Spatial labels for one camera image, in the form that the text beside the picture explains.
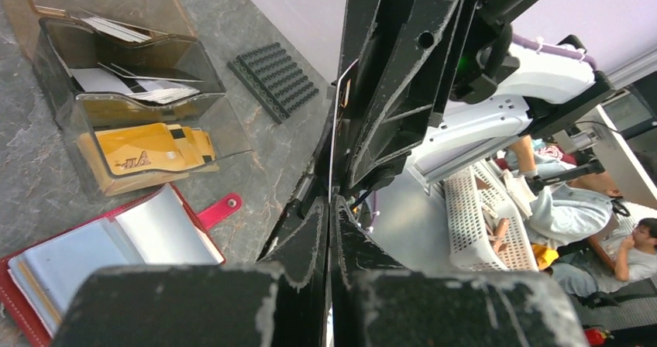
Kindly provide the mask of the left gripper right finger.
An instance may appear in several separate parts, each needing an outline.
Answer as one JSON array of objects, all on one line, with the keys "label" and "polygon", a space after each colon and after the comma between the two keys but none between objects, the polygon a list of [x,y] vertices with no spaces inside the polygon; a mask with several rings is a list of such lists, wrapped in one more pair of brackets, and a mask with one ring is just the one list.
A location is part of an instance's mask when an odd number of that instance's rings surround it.
[{"label": "left gripper right finger", "polygon": [[585,346],[568,296],[538,272],[413,271],[331,203],[337,346]]}]

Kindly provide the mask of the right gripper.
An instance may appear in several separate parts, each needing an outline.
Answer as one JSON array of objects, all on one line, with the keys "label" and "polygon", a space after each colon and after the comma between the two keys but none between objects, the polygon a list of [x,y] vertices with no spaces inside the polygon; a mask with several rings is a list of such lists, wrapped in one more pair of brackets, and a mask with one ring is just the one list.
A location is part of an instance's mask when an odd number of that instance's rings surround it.
[{"label": "right gripper", "polygon": [[[360,63],[346,108],[346,186],[387,184],[428,125],[439,126],[449,99],[472,105],[492,96],[511,23],[537,1],[346,0],[338,76]],[[334,82],[314,153],[320,180],[330,179],[336,93]]]}]

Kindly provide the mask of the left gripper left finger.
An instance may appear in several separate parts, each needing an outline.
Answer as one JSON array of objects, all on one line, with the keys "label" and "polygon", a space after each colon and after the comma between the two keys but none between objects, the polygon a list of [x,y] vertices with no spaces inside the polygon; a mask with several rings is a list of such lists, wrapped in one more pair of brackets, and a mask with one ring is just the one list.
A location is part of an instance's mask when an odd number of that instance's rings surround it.
[{"label": "left gripper left finger", "polygon": [[56,346],[323,346],[329,204],[253,264],[114,266],[81,286]]}]

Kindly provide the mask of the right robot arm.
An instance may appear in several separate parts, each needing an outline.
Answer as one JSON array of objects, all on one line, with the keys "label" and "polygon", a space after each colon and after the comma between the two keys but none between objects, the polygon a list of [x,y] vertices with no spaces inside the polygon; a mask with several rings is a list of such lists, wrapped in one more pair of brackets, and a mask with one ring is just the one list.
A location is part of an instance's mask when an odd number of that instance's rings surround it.
[{"label": "right robot arm", "polygon": [[611,84],[576,36],[542,43],[513,30],[538,1],[346,0],[319,183],[375,191],[410,157],[440,180],[599,104]]}]

